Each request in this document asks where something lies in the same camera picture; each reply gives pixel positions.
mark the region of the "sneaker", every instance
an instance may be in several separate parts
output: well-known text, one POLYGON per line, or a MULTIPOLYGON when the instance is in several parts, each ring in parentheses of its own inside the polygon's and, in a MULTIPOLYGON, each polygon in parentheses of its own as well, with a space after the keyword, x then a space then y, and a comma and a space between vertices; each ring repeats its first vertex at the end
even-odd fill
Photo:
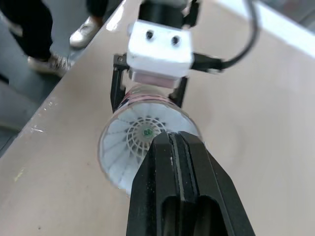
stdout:
POLYGON ((75 48, 85 48, 101 27, 89 17, 70 37, 70 45, 75 48))
POLYGON ((52 54, 48 61, 29 57, 28 64, 30 68, 40 73, 55 74, 62 77, 71 68, 73 62, 67 58, 52 54))

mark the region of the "leg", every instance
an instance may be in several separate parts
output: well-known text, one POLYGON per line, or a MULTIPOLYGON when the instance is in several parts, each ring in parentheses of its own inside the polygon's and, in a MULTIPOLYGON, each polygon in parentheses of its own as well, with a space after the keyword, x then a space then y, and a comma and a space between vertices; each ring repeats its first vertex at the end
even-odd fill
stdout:
POLYGON ((18 25, 22 34, 12 30, 25 54, 47 60, 52 45, 52 17, 41 0, 0 0, 0 9, 9 21, 18 25))
POLYGON ((86 0, 90 17, 70 37, 70 45, 76 48, 86 47, 103 25, 107 10, 107 0, 86 0))
POLYGON ((62 77, 71 68, 71 61, 50 52, 53 20, 41 0, 0 0, 0 9, 32 69, 62 77))
POLYGON ((107 0, 87 0, 87 10, 99 26, 103 24, 107 4, 107 0))

